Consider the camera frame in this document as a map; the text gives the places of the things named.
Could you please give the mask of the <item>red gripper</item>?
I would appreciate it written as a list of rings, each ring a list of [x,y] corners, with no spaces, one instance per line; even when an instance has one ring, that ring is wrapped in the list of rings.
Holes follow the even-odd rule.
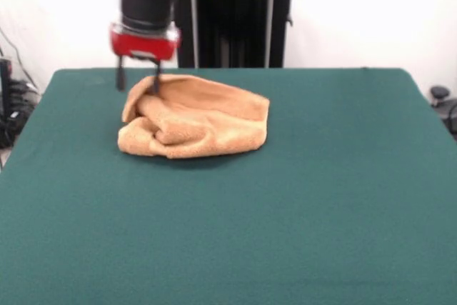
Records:
[[[134,31],[121,23],[110,25],[111,48],[118,57],[116,88],[125,90],[124,58],[152,59],[156,61],[156,73],[151,86],[152,93],[159,93],[161,61],[171,60],[180,44],[180,30],[174,22],[164,30]]]

